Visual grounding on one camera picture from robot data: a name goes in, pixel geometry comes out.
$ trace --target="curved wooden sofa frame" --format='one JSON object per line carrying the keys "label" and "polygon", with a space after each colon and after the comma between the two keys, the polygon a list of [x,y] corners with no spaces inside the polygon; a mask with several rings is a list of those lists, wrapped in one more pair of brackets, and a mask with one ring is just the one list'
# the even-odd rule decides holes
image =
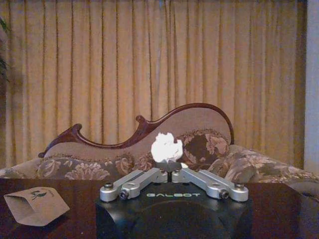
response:
{"label": "curved wooden sofa frame", "polygon": [[134,132],[134,134],[126,141],[118,144],[100,144],[100,143],[95,143],[87,138],[85,138],[81,132],[80,129],[82,128],[82,125],[77,123],[61,133],[56,139],[54,139],[48,147],[45,149],[44,152],[39,153],[39,157],[43,158],[47,151],[55,146],[56,144],[59,143],[64,143],[64,142],[78,142],[78,143],[83,143],[92,147],[98,147],[98,148],[111,148],[111,149],[120,149],[120,148],[126,148],[129,147],[136,142],[140,141],[141,139],[145,138],[150,132],[152,132],[154,129],[156,129],[160,124],[162,124],[165,120],[167,120],[169,117],[171,117],[173,114],[178,113],[180,111],[189,109],[189,108],[209,108],[214,111],[217,111],[220,113],[226,122],[228,123],[229,130],[230,130],[230,135],[231,135],[231,144],[234,143],[234,131],[232,124],[227,117],[227,115],[222,111],[220,108],[217,106],[213,106],[210,104],[205,104],[205,103],[193,103],[193,104],[187,104],[180,106],[169,113],[167,113],[165,116],[162,118],[156,120],[156,121],[149,121],[145,119],[142,115],[138,115],[136,117],[136,121],[139,123],[137,130]]}

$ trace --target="logo on paper bag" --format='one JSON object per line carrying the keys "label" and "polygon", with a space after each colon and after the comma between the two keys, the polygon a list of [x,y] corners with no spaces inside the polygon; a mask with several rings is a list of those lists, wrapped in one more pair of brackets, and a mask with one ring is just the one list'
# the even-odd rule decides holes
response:
{"label": "logo on paper bag", "polygon": [[46,192],[40,192],[39,190],[31,192],[32,194],[32,200],[36,199],[37,197],[44,197],[46,195]]}

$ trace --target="silver metal arm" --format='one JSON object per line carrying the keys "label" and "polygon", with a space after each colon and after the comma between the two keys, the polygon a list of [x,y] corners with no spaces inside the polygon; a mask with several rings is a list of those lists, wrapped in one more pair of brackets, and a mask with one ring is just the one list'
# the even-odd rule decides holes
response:
{"label": "silver metal arm", "polygon": [[[107,183],[100,189],[100,199],[110,202],[120,196],[122,200],[137,197],[141,190],[151,182],[164,183],[168,180],[168,173],[152,168],[147,172],[135,170],[114,183]],[[191,182],[203,189],[207,195],[215,199],[231,199],[238,202],[248,200],[248,189],[243,184],[232,183],[207,170],[195,172],[189,168],[175,170],[171,173],[173,183]]]}
{"label": "silver metal arm", "polygon": [[195,172],[189,168],[183,168],[173,172],[171,179],[175,183],[191,182],[206,191],[211,198],[224,199],[230,196],[238,202],[248,200],[248,189],[244,185],[229,182],[207,170]]}
{"label": "silver metal arm", "polygon": [[152,168],[147,172],[135,170],[113,184],[107,183],[101,187],[100,199],[104,202],[110,202],[115,200],[117,196],[123,200],[135,198],[151,182],[167,182],[167,172],[162,172],[158,168]]}

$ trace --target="crumpled white paper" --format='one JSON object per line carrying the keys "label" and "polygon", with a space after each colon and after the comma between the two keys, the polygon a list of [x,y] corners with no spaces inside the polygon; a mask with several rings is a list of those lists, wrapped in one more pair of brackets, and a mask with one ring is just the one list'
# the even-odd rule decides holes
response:
{"label": "crumpled white paper", "polygon": [[174,136],[171,133],[159,133],[152,144],[151,153],[157,163],[176,162],[183,155],[183,144],[181,140],[174,143]]}

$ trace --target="white wall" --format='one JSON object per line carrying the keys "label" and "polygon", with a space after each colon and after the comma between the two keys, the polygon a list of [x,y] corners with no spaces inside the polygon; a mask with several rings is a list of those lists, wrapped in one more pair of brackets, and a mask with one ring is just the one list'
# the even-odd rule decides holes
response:
{"label": "white wall", "polygon": [[308,0],[305,170],[319,174],[319,0]]}

